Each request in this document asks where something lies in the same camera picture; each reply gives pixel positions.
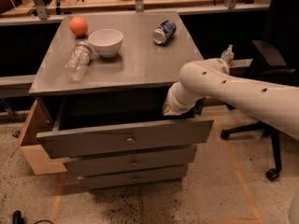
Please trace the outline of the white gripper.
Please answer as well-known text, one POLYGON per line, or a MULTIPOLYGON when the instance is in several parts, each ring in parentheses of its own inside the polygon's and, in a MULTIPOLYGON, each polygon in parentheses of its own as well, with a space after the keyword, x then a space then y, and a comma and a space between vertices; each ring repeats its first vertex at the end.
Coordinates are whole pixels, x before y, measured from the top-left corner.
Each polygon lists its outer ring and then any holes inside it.
POLYGON ((180 82, 174 83, 168 90, 164 105, 164 116, 179 116, 191 110, 195 103, 203 99, 203 95, 188 92, 180 82))

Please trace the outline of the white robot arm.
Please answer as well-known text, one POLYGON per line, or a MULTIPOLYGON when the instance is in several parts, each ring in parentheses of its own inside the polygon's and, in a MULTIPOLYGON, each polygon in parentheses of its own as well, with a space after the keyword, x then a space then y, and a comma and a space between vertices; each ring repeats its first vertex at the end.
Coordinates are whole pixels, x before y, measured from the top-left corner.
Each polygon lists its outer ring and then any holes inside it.
POLYGON ((169 68, 167 75, 185 89, 206 95, 224 107, 209 107, 214 127, 207 145, 200 147, 186 183, 185 214, 180 222, 194 224, 296 224, 298 222, 298 90, 252 79, 231 77, 210 61, 169 68), (274 125, 280 132, 282 171, 278 180, 265 177, 272 163, 271 143, 258 133, 221 139, 226 125, 252 118, 274 125))

